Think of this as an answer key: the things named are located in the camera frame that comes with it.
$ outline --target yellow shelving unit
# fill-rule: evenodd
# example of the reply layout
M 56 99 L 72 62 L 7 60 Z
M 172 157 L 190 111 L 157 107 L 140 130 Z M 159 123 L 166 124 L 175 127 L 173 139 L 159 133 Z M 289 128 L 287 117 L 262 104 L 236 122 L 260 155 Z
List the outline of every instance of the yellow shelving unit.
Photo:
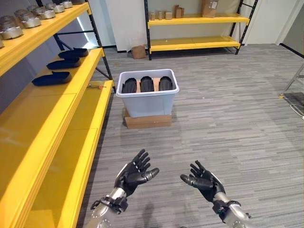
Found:
M 204 24 L 204 23 L 237 23 L 244 22 L 248 25 L 250 19 L 237 13 L 218 13 L 214 18 L 202 18 L 199 14 L 185 14 L 183 18 L 171 20 L 149 20 L 148 28 L 160 25 Z
M 19 38 L 3 40 L 4 47 L 0 49 L 0 76 L 86 11 L 91 14 L 88 3 L 74 5 L 65 12 L 56 14 L 55 18 L 41 20 L 41 26 L 23 29 L 24 34 Z
M 29 213 L 25 228 L 74 228 L 113 81 L 86 89 Z
M 23 227 L 101 56 L 102 48 L 93 49 L 81 58 L 81 66 L 67 69 L 68 84 L 30 83 L 0 115 L 1 228 Z
M 152 39 L 150 53 L 153 51 L 186 50 L 198 48 L 240 47 L 240 43 L 229 36 Z
M 235 54 L 237 55 L 240 47 L 242 46 L 251 18 L 255 12 L 258 0 L 255 0 L 253 5 L 245 4 L 242 0 L 236 13 L 217 13 L 214 18 L 204 18 L 201 14 L 185 14 L 183 18 L 155 19 L 149 20 L 149 7 L 148 0 L 143 0 L 144 13 L 146 20 L 146 34 L 148 41 L 148 54 L 149 60 L 152 60 L 152 53 L 155 51 L 172 51 L 172 50 L 186 50 L 186 49 L 200 49 L 200 48 L 236 48 Z M 251 7 L 251 12 L 248 17 L 241 16 L 241 8 L 243 6 Z M 184 24 L 206 24 L 206 23 L 232 23 L 229 36 L 216 36 L 216 37 L 199 37 L 199 38 L 163 38 L 151 39 L 151 29 L 154 26 L 166 25 L 184 25 Z M 239 40 L 234 40 L 233 33 L 235 31 L 236 23 L 245 23 L 246 26 Z

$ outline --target brown cardboard box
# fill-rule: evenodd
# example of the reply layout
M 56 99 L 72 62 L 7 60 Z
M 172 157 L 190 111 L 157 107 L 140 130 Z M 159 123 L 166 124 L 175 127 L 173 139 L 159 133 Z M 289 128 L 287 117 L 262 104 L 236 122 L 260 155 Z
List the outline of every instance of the brown cardboard box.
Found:
M 146 58 L 146 49 L 144 45 L 135 46 L 132 48 L 132 55 L 134 59 Z
M 165 18 L 166 18 L 166 20 L 171 20 L 172 19 L 172 12 L 166 11 Z
M 162 20 L 163 19 L 163 12 L 162 11 L 158 11 L 157 12 L 157 17 L 158 17 L 158 20 Z
M 150 13 L 150 20 L 155 20 L 155 14 L 154 13 Z
M 182 10 L 181 8 L 177 8 L 175 11 L 175 18 L 181 18 Z
M 132 118 L 127 110 L 124 115 L 128 129 L 142 129 L 151 127 L 169 127 L 172 123 L 172 115 L 155 115 Z
M 213 18 L 217 12 L 218 0 L 203 0 L 201 6 L 202 17 Z

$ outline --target gray wall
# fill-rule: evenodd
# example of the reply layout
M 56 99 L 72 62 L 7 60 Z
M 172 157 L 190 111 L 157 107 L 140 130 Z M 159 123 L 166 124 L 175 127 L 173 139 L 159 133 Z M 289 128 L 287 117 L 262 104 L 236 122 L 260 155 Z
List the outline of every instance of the gray wall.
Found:
M 0 16 L 13 15 L 14 11 L 24 9 L 30 4 L 36 4 L 36 1 L 3 1 L 1 3 Z M 81 31 L 81 28 L 78 21 L 74 20 L 64 27 L 62 31 Z M 71 47 L 79 48 L 87 43 L 83 34 L 63 35 L 60 38 Z M 18 62 L 8 72 L 0 76 L 0 113 L 3 112 L 3 110 L 14 100 L 22 89 L 31 82 L 35 75 L 42 70 L 46 64 L 48 64 L 59 53 L 59 51 L 60 49 L 58 48 L 54 38 L 51 37 Z
M 304 5 L 302 6 L 283 43 L 304 55 Z

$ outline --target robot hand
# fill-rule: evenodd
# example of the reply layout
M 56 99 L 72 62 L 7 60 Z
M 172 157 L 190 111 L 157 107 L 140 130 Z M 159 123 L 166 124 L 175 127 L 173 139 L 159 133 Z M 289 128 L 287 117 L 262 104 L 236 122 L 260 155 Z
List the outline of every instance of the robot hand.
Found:
M 126 164 L 119 172 L 114 187 L 123 189 L 127 197 L 132 195 L 138 185 L 150 181 L 160 171 L 158 168 L 147 171 L 151 166 L 150 163 L 148 163 L 149 160 L 148 153 L 142 149 L 133 160 Z
M 190 186 L 197 188 L 203 197 L 209 201 L 213 202 L 214 196 L 218 192 L 225 193 L 224 186 L 219 181 L 219 179 L 210 171 L 206 170 L 199 161 L 195 161 L 198 168 L 191 164 L 191 172 L 193 175 L 182 174 L 180 178 Z

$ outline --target metal forearm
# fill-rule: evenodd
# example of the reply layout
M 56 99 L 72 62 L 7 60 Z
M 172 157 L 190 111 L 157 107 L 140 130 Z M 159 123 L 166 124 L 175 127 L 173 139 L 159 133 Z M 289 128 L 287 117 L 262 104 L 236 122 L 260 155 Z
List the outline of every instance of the metal forearm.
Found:
M 214 196 L 215 201 L 223 201 L 229 203 L 230 200 L 225 193 L 219 192 Z M 225 222 L 230 228 L 255 228 L 249 220 L 248 214 L 244 213 L 241 206 L 238 204 L 230 204 L 228 210 L 225 213 L 223 222 Z
M 125 197 L 126 193 L 121 188 L 115 188 L 113 191 L 107 195 L 112 199 Z M 115 211 L 113 211 L 109 205 L 105 205 L 103 203 L 99 204 L 92 212 L 92 217 L 90 222 L 87 224 L 86 228 L 109 228 L 112 227 L 112 222 L 114 221 L 114 217 L 117 215 Z

